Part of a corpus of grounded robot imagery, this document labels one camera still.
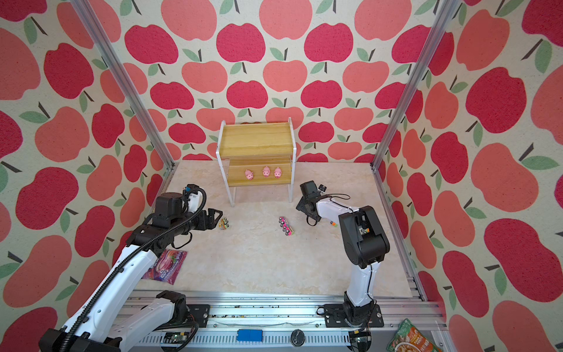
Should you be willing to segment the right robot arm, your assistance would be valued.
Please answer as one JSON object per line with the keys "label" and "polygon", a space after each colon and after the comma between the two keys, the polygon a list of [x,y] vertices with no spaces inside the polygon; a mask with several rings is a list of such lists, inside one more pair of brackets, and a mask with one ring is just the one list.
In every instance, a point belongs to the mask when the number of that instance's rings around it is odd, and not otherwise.
{"label": "right robot arm", "polygon": [[308,221],[318,223],[327,219],[340,229],[345,253],[353,264],[342,308],[348,325],[364,328],[375,312],[375,275],[390,252],[378,215],[369,205],[360,208],[347,205],[350,195],[328,193],[324,185],[318,186],[312,180],[302,183],[300,189],[301,199],[296,209]]}

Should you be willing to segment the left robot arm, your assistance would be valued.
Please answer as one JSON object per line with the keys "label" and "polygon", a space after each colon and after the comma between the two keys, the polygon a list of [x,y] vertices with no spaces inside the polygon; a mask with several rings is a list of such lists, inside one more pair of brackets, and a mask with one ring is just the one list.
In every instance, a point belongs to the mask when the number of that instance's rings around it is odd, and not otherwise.
{"label": "left robot arm", "polygon": [[205,210],[207,194],[195,184],[182,192],[167,192],[155,200],[149,214],[126,241],[116,263],[86,303],[60,329],[40,338],[41,351],[129,351],[149,333],[187,328],[176,351],[189,344],[201,326],[182,293],[165,290],[121,324],[115,319],[139,281],[156,264],[177,236],[213,230],[222,211]]}

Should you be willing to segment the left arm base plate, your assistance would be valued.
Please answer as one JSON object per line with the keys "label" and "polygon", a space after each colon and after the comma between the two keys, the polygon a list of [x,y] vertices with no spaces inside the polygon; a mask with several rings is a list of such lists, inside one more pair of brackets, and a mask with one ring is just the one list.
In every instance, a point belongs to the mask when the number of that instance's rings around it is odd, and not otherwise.
{"label": "left arm base plate", "polygon": [[198,326],[205,329],[208,326],[211,306],[209,304],[188,304],[188,315],[186,316],[187,327]]}

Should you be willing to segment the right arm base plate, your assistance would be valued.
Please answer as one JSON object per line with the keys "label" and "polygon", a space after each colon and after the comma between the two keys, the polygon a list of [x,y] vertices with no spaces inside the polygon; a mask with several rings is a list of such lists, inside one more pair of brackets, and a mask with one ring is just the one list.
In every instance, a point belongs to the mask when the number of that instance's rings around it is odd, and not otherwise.
{"label": "right arm base plate", "polygon": [[317,309],[317,314],[325,319],[327,328],[383,328],[385,323],[380,307],[371,302],[362,307],[352,304],[325,304]]}

